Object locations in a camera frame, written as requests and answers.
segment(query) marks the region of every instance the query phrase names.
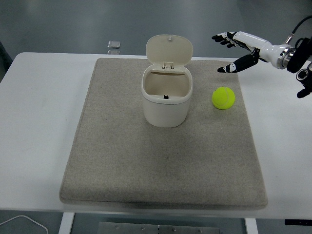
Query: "gray floor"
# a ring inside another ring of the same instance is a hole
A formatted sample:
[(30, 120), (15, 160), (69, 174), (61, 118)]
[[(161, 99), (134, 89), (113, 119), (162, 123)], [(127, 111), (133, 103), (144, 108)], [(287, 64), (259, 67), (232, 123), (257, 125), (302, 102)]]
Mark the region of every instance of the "gray floor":
[[(308, 15), (312, 15), (312, 0), (10, 0), (1, 1), (0, 41), (13, 59), (22, 52), (106, 54), (110, 40), (121, 41), (123, 55), (145, 55), (150, 37), (175, 34), (192, 42), (195, 57), (237, 58), (248, 52), (242, 48), (228, 49), (211, 40), (211, 36), (225, 31), (244, 31), (272, 44), (282, 44), (297, 23)], [(311, 35), (312, 20), (309, 20), (299, 28), (291, 44)], [(0, 61), (0, 81), (3, 76)], [(0, 211), (0, 223), (25, 213), (49, 226), (49, 233), (58, 233), (61, 213)], [(96, 233), (98, 222), (105, 220), (191, 226), (216, 224), (201, 217), (147, 220), (146, 217), (81, 214), (75, 217), (72, 233), (88, 230)], [(228, 220), (218, 219), (224, 234), (227, 233), (225, 227), (232, 225)], [(231, 233), (245, 233), (241, 219), (230, 220), (238, 225)], [(258, 219), (257, 223), (260, 234), (312, 233), (311, 227), (285, 226), (283, 220)], [(28, 220), (15, 220), (7, 225), (0, 226), (0, 233), (18, 233), (17, 230), (36, 233)]]

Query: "white cable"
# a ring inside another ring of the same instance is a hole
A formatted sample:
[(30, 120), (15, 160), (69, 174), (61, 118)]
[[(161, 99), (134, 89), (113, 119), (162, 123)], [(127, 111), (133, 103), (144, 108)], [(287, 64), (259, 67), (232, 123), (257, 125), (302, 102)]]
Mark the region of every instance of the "white cable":
[(18, 216), (14, 217), (14, 218), (11, 218), (11, 219), (7, 220), (7, 221), (4, 221), (3, 223), (0, 223), (0, 226), (1, 226), (2, 224), (5, 224), (5, 223), (7, 223), (7, 222), (10, 222), (11, 220), (13, 220), (13, 219), (15, 219), (15, 218), (19, 218), (19, 217), (24, 217), (24, 218), (29, 219), (30, 221), (32, 221), (32, 222), (36, 223), (37, 225), (41, 226), (42, 228), (44, 228), (44, 229), (47, 231), (47, 234), (49, 234), (49, 231), (48, 231), (48, 229), (47, 229), (46, 227), (44, 227), (42, 224), (37, 223), (36, 221), (32, 220), (30, 217), (27, 217), (27, 216), (25, 216), (25, 215), (18, 215)]

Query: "yellow tennis ball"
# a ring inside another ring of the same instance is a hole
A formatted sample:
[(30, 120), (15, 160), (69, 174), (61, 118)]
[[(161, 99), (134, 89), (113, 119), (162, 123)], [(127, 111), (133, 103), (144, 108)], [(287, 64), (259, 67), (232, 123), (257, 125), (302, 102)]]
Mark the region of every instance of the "yellow tennis ball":
[(235, 94), (228, 87), (217, 88), (211, 98), (213, 105), (221, 110), (229, 109), (235, 102)]

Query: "open lid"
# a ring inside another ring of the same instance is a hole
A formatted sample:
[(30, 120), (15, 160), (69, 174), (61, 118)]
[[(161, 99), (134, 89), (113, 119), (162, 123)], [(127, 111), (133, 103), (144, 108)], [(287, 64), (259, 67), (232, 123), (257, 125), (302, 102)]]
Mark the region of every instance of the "open lid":
[(184, 37), (157, 35), (146, 43), (146, 56), (153, 64), (172, 62), (174, 66), (184, 66), (193, 56), (193, 46)]

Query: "trash can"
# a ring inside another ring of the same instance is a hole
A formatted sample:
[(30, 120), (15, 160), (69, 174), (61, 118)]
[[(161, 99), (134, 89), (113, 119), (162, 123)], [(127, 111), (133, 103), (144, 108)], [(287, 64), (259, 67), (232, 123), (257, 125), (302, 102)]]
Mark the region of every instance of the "trash can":
[(193, 81), (184, 67), (191, 60), (193, 46), (186, 38), (157, 35), (146, 44), (146, 56), (152, 63), (141, 83), (143, 112), (156, 127), (176, 127), (186, 118)]

